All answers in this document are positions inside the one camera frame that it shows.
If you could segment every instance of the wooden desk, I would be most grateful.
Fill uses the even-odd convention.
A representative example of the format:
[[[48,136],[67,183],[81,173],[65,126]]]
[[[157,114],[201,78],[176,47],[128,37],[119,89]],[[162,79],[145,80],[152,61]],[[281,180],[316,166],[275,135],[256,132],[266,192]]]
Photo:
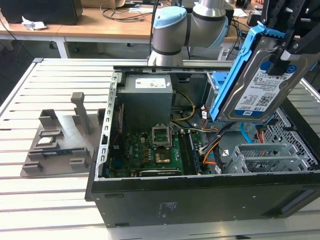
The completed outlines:
[[[138,14],[139,13],[124,12],[119,15],[115,14],[114,17],[125,18]],[[151,14],[146,15],[146,20],[141,22],[118,22],[105,18],[99,8],[84,8],[77,25],[49,24],[46,29],[30,31],[25,29],[21,24],[8,24],[7,21],[3,22],[7,29],[14,34],[16,39],[54,41],[57,44],[61,58],[69,58],[70,54],[67,42],[98,43],[99,53],[103,53],[103,47],[100,43],[148,44],[151,17]],[[237,18],[237,20],[244,24],[246,24],[247,21],[246,18]],[[0,39],[13,39],[2,25],[0,25]],[[224,42],[230,48],[231,44],[234,44],[236,41],[237,31],[231,26],[228,36],[224,38]]]
[[[117,10],[117,12],[127,11],[127,9]],[[139,13],[124,12],[115,14],[114,18],[127,18],[137,16]],[[152,15],[145,18],[151,22]],[[75,26],[63,25],[57,32],[63,37],[107,37],[107,38],[136,38],[148,39],[150,37],[151,24],[144,21],[139,22],[119,22],[104,17],[99,8],[84,8],[82,16]]]
[[[5,27],[13,35],[37,35],[37,36],[57,36],[58,30],[62,27],[61,24],[48,24],[47,28],[30,31],[26,29],[22,24],[9,24],[4,17],[1,18]],[[9,35],[8,31],[0,24],[0,34]]]

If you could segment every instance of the metal table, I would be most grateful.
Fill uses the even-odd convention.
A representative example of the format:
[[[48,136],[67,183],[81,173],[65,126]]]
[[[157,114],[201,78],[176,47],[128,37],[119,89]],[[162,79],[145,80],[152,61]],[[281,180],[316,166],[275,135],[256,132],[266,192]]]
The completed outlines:
[[[320,199],[284,219],[106,229],[95,203],[84,200],[87,174],[21,178],[40,111],[54,108],[58,114],[74,114],[70,103],[74,91],[86,94],[89,113],[104,108],[113,66],[133,63],[146,64],[119,59],[36,59],[31,64],[0,107],[0,239],[186,240],[235,239],[239,235],[264,240],[320,239]],[[311,92],[302,80],[289,98],[296,105],[301,102],[295,95],[309,95],[313,113],[320,116],[320,103]],[[319,99],[316,92],[312,94]]]

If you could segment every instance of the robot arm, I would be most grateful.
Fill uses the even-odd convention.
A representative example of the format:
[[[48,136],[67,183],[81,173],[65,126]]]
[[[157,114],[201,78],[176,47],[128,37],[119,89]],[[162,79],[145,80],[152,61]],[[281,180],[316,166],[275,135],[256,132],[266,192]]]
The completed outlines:
[[[182,66],[183,46],[218,47],[228,31],[225,0],[199,0],[188,13],[170,6],[157,11],[153,24],[153,49],[149,66]]]

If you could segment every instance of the cable on desk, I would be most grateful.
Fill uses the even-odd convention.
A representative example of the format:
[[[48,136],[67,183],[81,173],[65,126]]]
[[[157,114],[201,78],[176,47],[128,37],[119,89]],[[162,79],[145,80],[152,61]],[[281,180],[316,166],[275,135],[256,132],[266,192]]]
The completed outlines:
[[[16,42],[26,51],[26,53],[28,53],[28,55],[34,59],[34,56],[32,56],[32,54],[25,48],[25,46],[23,46],[19,41],[18,39],[16,39],[16,37],[6,28],[6,26],[4,25],[4,23],[2,22],[2,19],[0,17],[0,22],[2,24],[2,26],[4,27],[4,29],[8,32],[8,34],[11,35],[11,37],[13,37],[14,40],[16,40]]]
[[[104,3],[100,5],[100,11],[101,11],[102,15],[107,19],[110,19],[110,20],[113,20],[113,21],[117,21],[117,22],[120,22],[120,23],[136,23],[136,22],[143,22],[144,20],[146,20],[147,22],[150,23],[150,21],[147,20],[146,17],[145,17],[146,15],[150,14],[149,12],[141,13],[138,8],[135,8],[135,10],[137,10],[140,13],[139,15],[117,18],[117,17],[113,17],[113,16],[115,14],[119,14],[119,15],[123,14],[125,12],[130,11],[130,10],[126,10],[126,11],[123,11],[123,12],[115,12],[115,10],[112,9],[112,8],[106,8],[105,10],[103,10],[102,9],[103,5],[104,5]],[[113,11],[112,15],[107,15],[106,14],[106,12],[108,12],[109,10]]]

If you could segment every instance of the barcode label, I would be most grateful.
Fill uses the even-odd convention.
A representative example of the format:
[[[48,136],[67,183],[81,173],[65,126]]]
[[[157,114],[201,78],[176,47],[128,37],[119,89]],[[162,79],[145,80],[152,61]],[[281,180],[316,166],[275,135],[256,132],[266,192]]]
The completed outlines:
[[[297,70],[296,66],[289,65],[283,75],[271,76],[266,73],[269,65],[269,62],[264,62],[260,66],[236,104],[234,110],[242,111],[243,116],[251,116],[253,111],[266,111],[280,93],[279,85],[287,81]]]

